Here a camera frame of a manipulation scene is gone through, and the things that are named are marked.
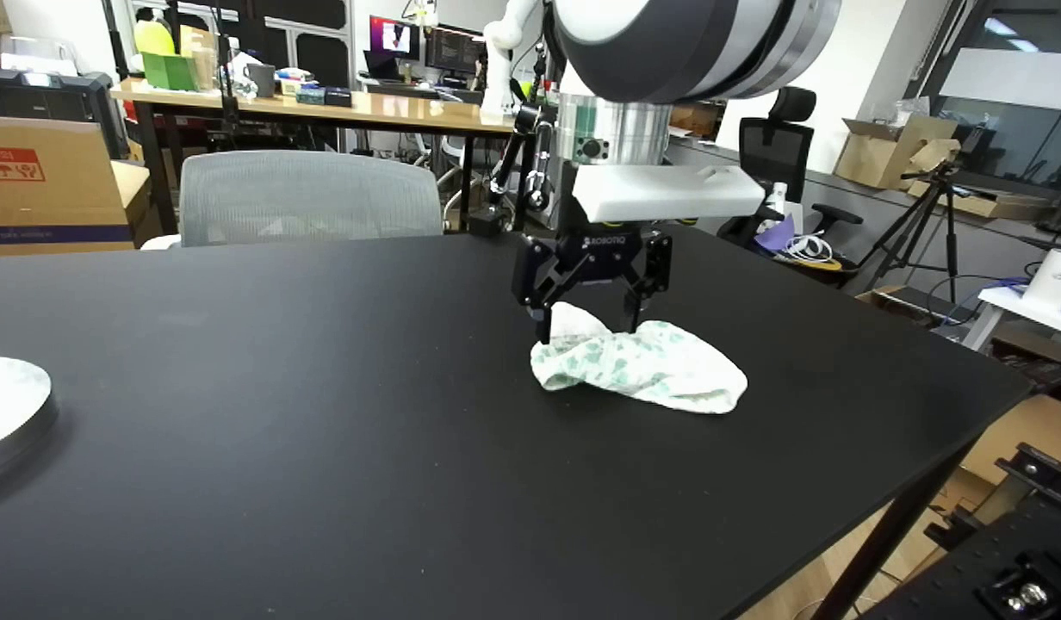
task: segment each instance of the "office chair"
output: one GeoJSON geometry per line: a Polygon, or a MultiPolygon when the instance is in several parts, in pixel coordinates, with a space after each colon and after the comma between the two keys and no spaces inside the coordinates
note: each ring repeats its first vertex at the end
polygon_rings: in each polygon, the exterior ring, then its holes
{"type": "MultiPolygon", "coordinates": [[[[809,145],[814,145],[814,127],[805,127],[802,122],[809,122],[817,109],[817,93],[814,91],[796,91],[784,87],[779,91],[768,118],[744,118],[739,122],[739,134],[738,134],[738,148],[739,148],[739,169],[765,185],[765,193],[774,189],[774,184],[784,184],[784,200],[802,203],[805,193],[805,162],[809,162],[809,145]]],[[[828,236],[837,224],[860,224],[858,213],[817,203],[814,208],[821,213],[821,224],[814,228],[817,236],[828,236]]],[[[719,236],[744,244],[744,247],[758,247],[754,233],[758,224],[765,220],[765,203],[758,208],[754,216],[738,216],[730,220],[719,236]]],[[[809,277],[845,287],[855,278],[855,266],[841,262],[841,271],[814,271],[809,277]]]]}
{"type": "Polygon", "coordinates": [[[182,164],[178,244],[438,236],[433,176],[336,153],[218,153],[182,164]]]}

